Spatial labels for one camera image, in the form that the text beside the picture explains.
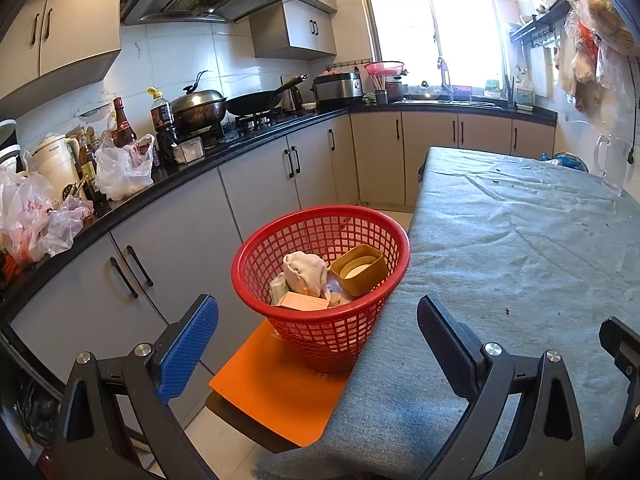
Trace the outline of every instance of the window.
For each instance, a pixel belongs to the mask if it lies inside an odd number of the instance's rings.
[[[492,0],[369,0],[380,60],[402,61],[404,82],[442,82],[438,58],[453,85],[502,83],[504,55]]]

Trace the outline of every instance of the gray tablecloth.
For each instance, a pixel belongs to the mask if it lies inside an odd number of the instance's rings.
[[[557,349],[574,385],[588,464],[609,455],[628,381],[600,347],[598,329],[617,316],[640,330],[638,202],[579,171],[432,148],[409,238],[408,272],[321,439],[261,463],[256,478],[373,472],[414,480],[424,472],[466,408],[417,327],[427,293],[510,353]],[[495,463],[516,400],[479,470]]]

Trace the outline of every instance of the gas stove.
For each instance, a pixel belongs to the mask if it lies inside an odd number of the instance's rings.
[[[314,111],[301,110],[299,112],[285,112],[282,108],[274,108],[268,112],[250,116],[238,116],[235,120],[222,125],[222,134],[202,137],[204,149],[211,153],[227,148],[247,137],[257,137],[268,134],[275,127],[282,127],[301,117],[314,115]]]

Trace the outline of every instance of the faucet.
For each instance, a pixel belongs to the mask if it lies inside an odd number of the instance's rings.
[[[447,62],[444,61],[444,58],[440,56],[438,58],[438,69],[440,70],[440,75],[442,76],[442,89],[446,90],[449,94],[449,101],[453,102],[453,87],[451,86],[451,75],[449,74],[449,66]]]

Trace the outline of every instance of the glass pitcher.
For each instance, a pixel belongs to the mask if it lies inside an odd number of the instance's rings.
[[[602,145],[607,145],[607,153],[604,170],[600,167],[600,150]],[[631,141],[621,139],[612,135],[608,137],[599,136],[594,152],[594,163],[596,172],[602,175],[602,181],[613,193],[622,195],[625,185],[626,165],[628,164],[629,152],[631,151]]]

